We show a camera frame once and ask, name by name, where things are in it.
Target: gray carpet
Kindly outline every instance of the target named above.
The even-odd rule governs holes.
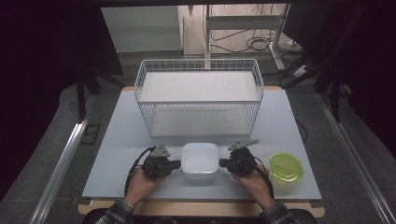
[[[268,67],[265,71],[271,73],[273,67]],[[263,77],[271,79],[281,75],[272,74]],[[120,80],[127,84],[133,83],[133,79],[128,77]],[[278,81],[279,79],[273,79],[268,84],[275,84],[271,82]],[[313,77],[288,90],[288,96],[295,118],[307,129],[308,136],[304,145],[326,208],[326,215],[318,218],[317,221],[318,223],[381,223],[370,198],[327,121],[317,96],[312,92],[314,81]],[[96,141],[92,145],[78,146],[46,223],[80,223],[84,218],[77,211],[78,199],[120,95],[120,89],[117,87],[103,80],[101,85],[102,91],[89,123],[100,125]],[[389,175],[396,173],[395,160],[356,117],[344,99],[340,104],[340,113],[351,140],[394,210],[396,179]],[[34,156],[26,164],[5,199],[0,202],[2,222],[27,223],[76,124],[77,117],[76,88],[71,87],[63,92],[61,106]],[[81,141],[89,144],[92,140],[92,136],[87,135]]]

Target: floor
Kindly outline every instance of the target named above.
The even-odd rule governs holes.
[[[225,10],[230,14],[233,13],[232,8],[228,6],[215,7],[213,13],[220,13],[221,10],[223,10],[222,13],[227,13]],[[246,9],[248,13],[251,11],[256,13],[258,10],[254,6]],[[196,16],[199,12],[202,13],[202,8],[197,8],[196,10],[194,8],[192,15]],[[219,38],[227,34],[214,35],[216,36],[215,38]],[[232,40],[231,42],[238,43],[235,46],[232,44],[224,44],[224,46],[235,50],[242,49],[246,46],[246,38],[250,38],[250,35],[252,33],[241,35],[242,40],[240,41]],[[199,37],[200,35],[191,36],[201,39],[202,43],[204,43],[204,39]],[[192,40],[194,42],[192,45],[195,47],[190,49],[187,49],[189,44],[184,42],[184,55],[164,54],[161,58],[200,57],[203,52],[203,46],[199,44],[201,40],[198,41],[198,39]],[[246,55],[241,53],[225,54],[226,52],[219,51],[219,49],[213,50],[215,57],[256,58],[262,70],[265,85],[279,85],[279,83],[288,82],[293,78],[291,70],[286,74],[277,72],[268,52],[261,54],[250,52],[250,54]],[[135,74],[137,74],[138,65],[142,57],[150,58],[155,57],[155,55],[122,54],[120,61],[125,76],[115,78],[126,85],[134,85]],[[299,54],[285,55],[284,63],[286,66],[292,66],[295,64],[293,62],[299,60],[300,57],[301,55]],[[375,211],[371,199],[361,184],[361,180],[356,175],[342,144],[327,120],[323,108],[320,106],[317,95],[313,91],[312,86],[315,80],[316,77],[311,77],[294,88],[288,89],[287,94],[295,118],[306,128],[307,138],[304,146],[311,161],[326,209],[326,215],[322,218],[317,218],[317,222],[381,223],[382,220]],[[81,142],[85,144],[78,146],[68,173],[49,210],[46,223],[80,223],[84,218],[83,215],[77,212],[77,205],[85,186],[85,180],[91,171],[97,150],[106,133],[106,127],[120,95],[118,87],[102,79],[100,79],[100,83],[102,90],[89,123],[91,128],[96,127],[97,135],[94,139],[89,134],[83,136]],[[28,222],[54,167],[62,155],[70,133],[75,127],[78,118],[76,86],[64,90],[60,102],[60,107],[34,155],[26,164],[4,200],[0,202],[0,219],[5,223]],[[347,103],[347,96],[341,99],[340,116],[343,127],[358,150],[363,163],[388,201],[389,207],[395,211],[396,179],[391,174],[396,173],[396,161],[370,129],[356,116]]]

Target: wire basket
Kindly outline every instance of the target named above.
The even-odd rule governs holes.
[[[262,92],[254,59],[145,60],[134,84],[151,136],[249,136]]]

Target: plaid sleeve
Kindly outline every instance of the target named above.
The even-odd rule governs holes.
[[[299,224],[297,220],[295,220],[288,208],[283,203],[277,203],[269,209],[261,212],[259,216],[262,218],[264,223],[268,224]]]
[[[127,224],[131,220],[134,207],[125,201],[116,200],[96,224]]]

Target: white bowl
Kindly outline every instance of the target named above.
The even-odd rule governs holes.
[[[181,169],[191,180],[209,180],[219,169],[218,146],[212,143],[188,143],[181,152]]]

